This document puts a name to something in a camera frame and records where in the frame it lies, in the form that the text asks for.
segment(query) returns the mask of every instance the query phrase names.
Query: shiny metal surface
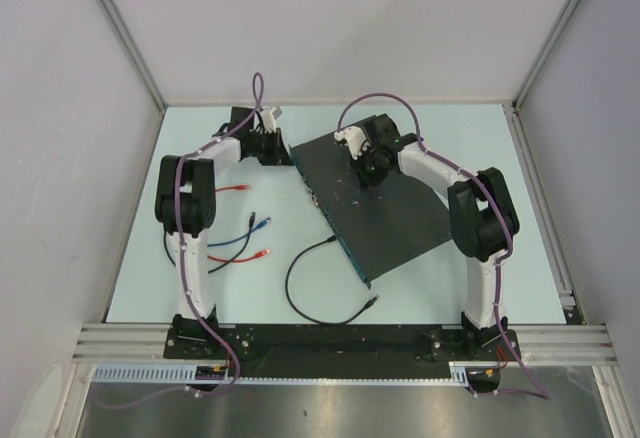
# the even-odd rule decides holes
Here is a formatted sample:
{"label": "shiny metal surface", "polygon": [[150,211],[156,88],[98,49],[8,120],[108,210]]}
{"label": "shiny metal surface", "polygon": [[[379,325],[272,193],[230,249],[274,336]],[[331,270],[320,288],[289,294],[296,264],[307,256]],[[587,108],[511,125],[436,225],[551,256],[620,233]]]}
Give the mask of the shiny metal surface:
{"label": "shiny metal surface", "polygon": [[[252,386],[195,399],[182,391],[133,409],[110,411],[93,399],[78,437],[610,437],[591,368],[539,368],[553,401],[501,396],[474,399],[463,388]],[[527,386],[508,369],[503,386]],[[121,404],[158,389],[93,384],[103,402]]]}

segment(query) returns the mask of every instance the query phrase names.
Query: white wall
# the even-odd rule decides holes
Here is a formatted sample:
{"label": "white wall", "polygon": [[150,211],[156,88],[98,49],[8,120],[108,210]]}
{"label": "white wall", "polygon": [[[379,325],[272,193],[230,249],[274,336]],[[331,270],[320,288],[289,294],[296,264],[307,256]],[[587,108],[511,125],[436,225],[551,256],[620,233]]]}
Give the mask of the white wall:
{"label": "white wall", "polygon": [[640,0],[586,0],[523,121],[579,298],[640,403]]}
{"label": "white wall", "polygon": [[510,100],[565,0],[115,0],[170,104]]}
{"label": "white wall", "polygon": [[160,122],[95,0],[0,0],[0,436],[118,263]]}

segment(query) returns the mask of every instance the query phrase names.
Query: white tabletop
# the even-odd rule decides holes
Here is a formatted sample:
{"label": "white tabletop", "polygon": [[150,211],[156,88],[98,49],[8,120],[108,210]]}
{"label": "white tabletop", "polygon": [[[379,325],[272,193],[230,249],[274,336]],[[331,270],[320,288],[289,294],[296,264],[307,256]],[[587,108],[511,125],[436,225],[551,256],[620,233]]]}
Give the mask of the white tabletop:
{"label": "white tabletop", "polygon": [[[278,120],[285,140],[295,146],[332,131],[339,106],[283,108]],[[564,323],[564,316],[540,230],[527,193],[502,107],[499,105],[417,106],[429,145],[472,169],[499,168],[520,217],[515,252],[505,266],[504,299],[511,323]],[[357,106],[346,124],[387,113],[402,134],[413,131],[406,110],[394,105]],[[162,226],[154,201],[160,160],[167,154],[195,150],[208,141],[230,108],[169,108],[154,152],[140,205],[127,245],[109,322],[169,322],[177,310],[180,286],[175,268],[162,247]],[[285,272],[303,248],[331,235],[294,167],[262,167],[255,159],[229,167],[216,186],[249,184],[248,191],[217,193],[217,215],[210,242],[246,232],[251,211],[272,222],[251,238],[245,256],[270,248],[271,254],[244,264],[231,264],[211,275],[223,323],[304,323],[287,304]],[[211,248],[222,258],[241,243]],[[373,281],[369,291],[337,243],[305,256],[291,277],[291,293],[306,313],[325,321],[345,319],[373,294],[381,299],[354,323],[460,322],[466,299],[465,259],[452,241]]]}

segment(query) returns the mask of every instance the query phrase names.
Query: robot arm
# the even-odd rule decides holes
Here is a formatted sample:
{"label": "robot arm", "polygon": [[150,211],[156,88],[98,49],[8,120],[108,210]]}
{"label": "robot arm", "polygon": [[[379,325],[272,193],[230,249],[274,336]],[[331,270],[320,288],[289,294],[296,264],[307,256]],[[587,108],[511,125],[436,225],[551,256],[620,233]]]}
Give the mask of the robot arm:
{"label": "robot arm", "polygon": [[[504,233],[491,209],[481,210],[484,196],[476,185],[442,161],[425,154],[414,134],[400,136],[387,116],[374,116],[362,127],[348,127],[335,133],[337,142],[349,148],[349,163],[363,187],[379,185],[389,172],[396,171],[430,186],[449,202],[451,234],[467,257],[467,303],[462,324],[482,345],[498,335],[493,313],[496,272],[495,259],[506,249]],[[520,228],[502,173],[495,168],[475,173],[504,215],[511,235]],[[506,327],[502,296],[499,315]]]}
{"label": "robot arm", "polygon": [[[233,108],[231,120],[226,127],[234,128],[251,112],[248,108]],[[284,147],[280,129],[275,125],[279,108],[266,108],[260,112],[260,126],[254,128],[253,120],[242,129],[209,148],[184,164],[180,187],[181,218],[185,239],[185,276],[191,300],[200,316],[215,320],[215,297],[209,291],[207,267],[207,242],[209,228],[216,214],[215,178],[224,169],[246,157],[256,157],[266,166],[293,163]],[[177,232],[174,184],[179,156],[165,156],[160,164],[158,190],[156,194],[156,219],[162,223],[169,249],[172,250],[178,276],[182,276],[178,259],[180,238]],[[178,315],[193,320],[196,317],[180,293]]]}

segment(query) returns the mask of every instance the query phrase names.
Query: blue cable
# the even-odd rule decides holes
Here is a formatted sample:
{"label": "blue cable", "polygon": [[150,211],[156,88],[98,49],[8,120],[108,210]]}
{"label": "blue cable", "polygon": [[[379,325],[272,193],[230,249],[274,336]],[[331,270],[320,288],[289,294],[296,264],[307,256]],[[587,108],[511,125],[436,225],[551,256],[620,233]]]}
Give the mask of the blue cable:
{"label": "blue cable", "polygon": [[[258,231],[260,228],[264,228],[265,226],[267,226],[269,224],[269,222],[271,221],[271,217],[267,217],[264,220],[262,220],[260,223],[258,223],[252,230],[251,233]],[[235,240],[229,240],[229,241],[223,241],[222,243],[209,243],[207,245],[207,247],[212,248],[214,246],[225,246],[225,245],[230,245],[231,243],[236,243],[240,240],[244,240],[247,235],[249,234],[249,232],[245,233],[244,235],[236,238]]]}

